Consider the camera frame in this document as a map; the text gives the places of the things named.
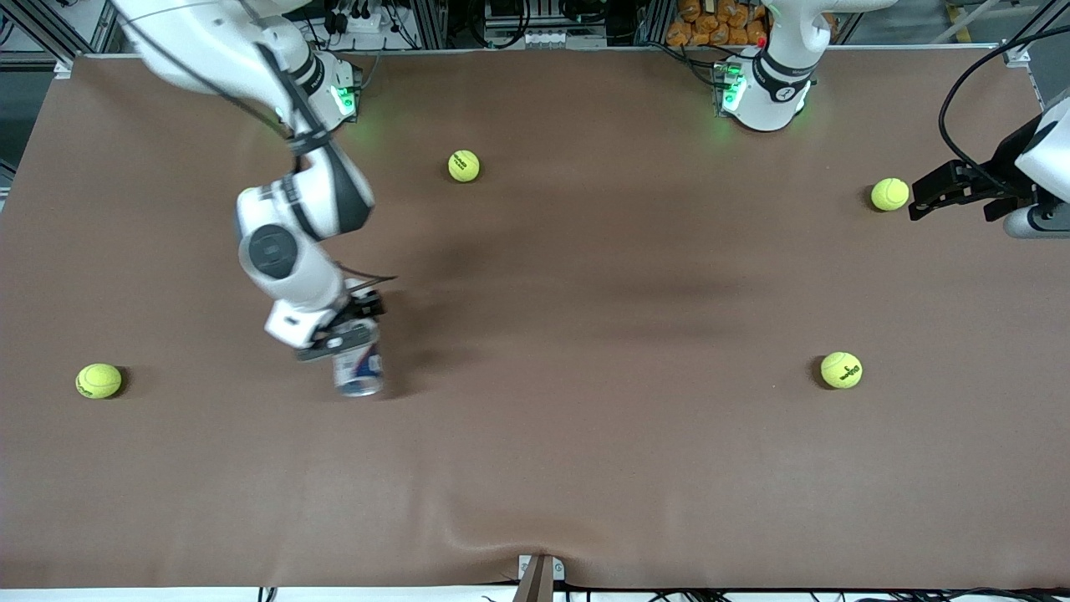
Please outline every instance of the brown tablecloth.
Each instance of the brown tablecloth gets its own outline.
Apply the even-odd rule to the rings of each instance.
[[[355,401],[238,264],[285,145],[79,60],[0,215],[0,585],[1070,585],[1070,243],[865,200],[951,157],[979,55],[829,52],[774,134],[655,52],[385,59],[337,134],[379,205],[325,245],[400,274]],[[987,158],[1036,111],[996,61],[950,126]]]

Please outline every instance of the yellow tennis ball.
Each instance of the yellow tennis ball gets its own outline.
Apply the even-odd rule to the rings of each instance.
[[[123,375],[119,374],[119,369],[109,365],[89,365],[74,380],[78,392],[90,400],[110,398],[122,384]]]
[[[821,362],[821,377],[837,389],[851,389],[862,380],[862,364],[846,352],[836,352]]]
[[[911,198],[911,186],[899,177],[885,177],[873,186],[870,200],[881,211],[895,211]]]
[[[472,151],[457,151],[449,155],[449,174],[458,182],[471,182],[479,174],[479,158]]]

